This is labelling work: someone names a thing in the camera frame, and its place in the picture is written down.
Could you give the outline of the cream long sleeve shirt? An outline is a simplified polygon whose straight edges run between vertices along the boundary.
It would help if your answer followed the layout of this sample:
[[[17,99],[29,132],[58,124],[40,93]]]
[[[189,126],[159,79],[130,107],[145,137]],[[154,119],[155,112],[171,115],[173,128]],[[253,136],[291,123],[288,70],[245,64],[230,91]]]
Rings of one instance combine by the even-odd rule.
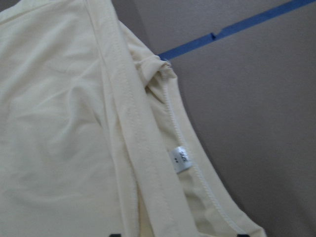
[[[263,237],[232,200],[171,65],[109,0],[0,14],[3,237]]]

